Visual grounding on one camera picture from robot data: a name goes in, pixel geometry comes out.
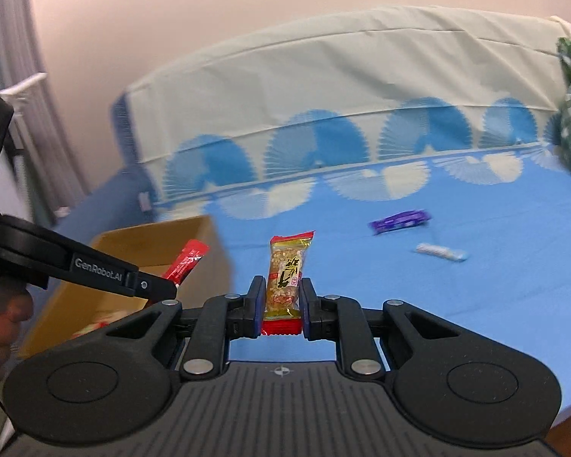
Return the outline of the person left hand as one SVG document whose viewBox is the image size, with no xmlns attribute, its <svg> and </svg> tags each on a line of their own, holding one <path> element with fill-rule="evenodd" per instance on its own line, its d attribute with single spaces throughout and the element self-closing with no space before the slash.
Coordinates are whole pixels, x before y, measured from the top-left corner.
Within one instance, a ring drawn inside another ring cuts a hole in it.
<svg viewBox="0 0 571 457">
<path fill-rule="evenodd" d="M 0 381 L 11 358 L 11 346 L 18 339 L 21 325 L 33 317 L 33 298 L 24 290 L 12 297 L 6 311 L 0 314 Z"/>
</svg>

